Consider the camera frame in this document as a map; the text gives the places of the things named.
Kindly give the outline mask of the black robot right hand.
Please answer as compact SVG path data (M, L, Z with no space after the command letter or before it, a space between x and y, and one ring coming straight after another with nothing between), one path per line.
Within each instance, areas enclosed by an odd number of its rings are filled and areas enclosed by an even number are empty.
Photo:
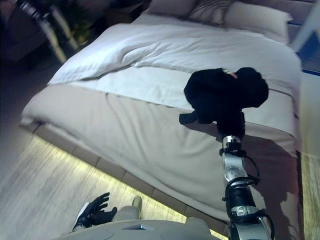
M245 136L245 116L242 111L225 115L216 125L221 139L234 136L242 140Z

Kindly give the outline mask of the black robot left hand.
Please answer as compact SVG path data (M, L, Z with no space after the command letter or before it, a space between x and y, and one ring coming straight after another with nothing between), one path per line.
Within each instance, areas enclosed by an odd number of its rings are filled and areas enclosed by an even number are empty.
M109 196L110 193L107 192L90 202L77 218L74 227L90 228L111 222L118 209L117 207L113 207L111 211L104 210L108 206Z

